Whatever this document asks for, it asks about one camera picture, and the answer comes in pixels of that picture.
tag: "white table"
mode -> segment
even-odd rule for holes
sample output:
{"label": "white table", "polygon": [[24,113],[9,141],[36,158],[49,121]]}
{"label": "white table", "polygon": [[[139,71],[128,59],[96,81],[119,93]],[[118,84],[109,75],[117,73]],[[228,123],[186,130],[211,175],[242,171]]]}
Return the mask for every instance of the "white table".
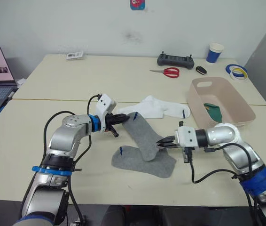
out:
{"label": "white table", "polygon": [[[119,103],[118,107],[131,105]],[[251,106],[256,120],[243,127],[241,134],[258,152],[266,164],[266,106]],[[43,150],[43,128],[47,119],[57,111],[70,110],[86,113],[86,102],[12,100],[0,114],[0,200],[20,201],[33,175],[31,167],[38,165]],[[58,116],[48,128],[47,140],[61,125]],[[148,120],[161,136],[172,135],[179,119]],[[196,127],[193,117],[185,125]],[[72,188],[78,203],[84,204],[145,204],[185,206],[246,206],[245,194],[237,180],[227,173],[218,173],[200,184],[191,183],[191,171],[184,164],[178,149],[169,150],[177,160],[170,178],[117,169],[111,166],[113,153],[122,145],[136,146],[121,125],[115,126],[120,136],[94,133],[89,152],[77,164]],[[81,153],[87,146],[82,140]],[[196,179],[218,168],[231,169],[222,152],[194,153]]]}
{"label": "white table", "polygon": [[[195,67],[203,66],[206,76],[222,77],[231,82],[250,105],[266,105],[252,82],[238,82],[225,71],[233,59],[220,59],[207,65],[195,59]],[[16,92],[14,99],[88,100],[98,93],[107,93],[118,102],[140,102],[148,95],[178,103],[187,103],[191,81],[204,77],[195,71],[180,68],[180,76],[170,79],[161,73],[167,66],[157,65],[154,57],[86,56],[84,60],[66,61],[65,55],[47,55]]]}

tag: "tape roll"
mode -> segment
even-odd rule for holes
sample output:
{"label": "tape roll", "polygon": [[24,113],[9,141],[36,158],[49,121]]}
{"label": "tape roll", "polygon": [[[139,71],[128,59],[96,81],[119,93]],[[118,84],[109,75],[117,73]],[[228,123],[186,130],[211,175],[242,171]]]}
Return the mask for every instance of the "tape roll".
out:
{"label": "tape roll", "polygon": [[[236,77],[234,75],[234,71],[238,71],[238,72],[241,72],[242,73],[242,77]],[[236,81],[245,81],[248,79],[248,74],[247,72],[242,69],[242,68],[234,68],[231,72],[230,72],[230,77],[233,79],[233,80],[236,80]]]}
{"label": "tape roll", "polygon": [[[235,68],[241,68],[241,69],[243,69],[246,73],[248,73],[246,68],[244,68],[244,67],[242,67],[242,66],[239,66],[239,65],[227,65],[227,67],[226,67],[226,71],[227,71],[228,74],[230,74]],[[234,72],[233,72],[233,75],[234,75],[235,77],[241,77],[241,78],[244,77],[244,75],[243,75],[243,74],[240,74],[240,73],[234,73]]]}

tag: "pink plastic basket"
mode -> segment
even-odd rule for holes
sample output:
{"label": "pink plastic basket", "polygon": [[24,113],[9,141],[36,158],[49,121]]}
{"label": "pink plastic basket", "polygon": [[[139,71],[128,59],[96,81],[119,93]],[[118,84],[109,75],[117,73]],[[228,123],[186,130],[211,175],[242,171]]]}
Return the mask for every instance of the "pink plastic basket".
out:
{"label": "pink plastic basket", "polygon": [[252,108],[226,79],[206,77],[194,79],[188,92],[188,105],[199,128],[214,127],[214,121],[207,113],[204,103],[220,107],[222,122],[242,127],[256,116]]}

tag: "white sock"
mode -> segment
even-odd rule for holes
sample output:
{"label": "white sock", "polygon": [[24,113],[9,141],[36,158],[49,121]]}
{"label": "white sock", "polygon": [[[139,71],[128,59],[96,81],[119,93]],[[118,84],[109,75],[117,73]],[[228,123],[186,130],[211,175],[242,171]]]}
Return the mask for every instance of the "white sock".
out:
{"label": "white sock", "polygon": [[154,98],[153,96],[147,96],[144,100],[141,101],[141,103],[147,101],[154,102],[156,105],[161,105],[163,109],[163,115],[168,115],[171,117],[183,118],[183,119],[190,116],[190,108],[188,107],[188,105],[162,101]]}
{"label": "white sock", "polygon": [[138,112],[145,119],[161,119],[163,118],[163,109],[158,102],[143,101],[137,105],[119,108],[117,113],[129,114],[132,112]]}

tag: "basket handle hole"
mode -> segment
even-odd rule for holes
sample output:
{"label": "basket handle hole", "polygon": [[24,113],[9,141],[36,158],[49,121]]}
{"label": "basket handle hole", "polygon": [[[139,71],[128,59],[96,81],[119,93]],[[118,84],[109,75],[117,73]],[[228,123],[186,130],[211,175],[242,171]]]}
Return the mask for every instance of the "basket handle hole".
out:
{"label": "basket handle hole", "polygon": [[202,81],[197,84],[197,87],[208,87],[212,85],[212,81]]}

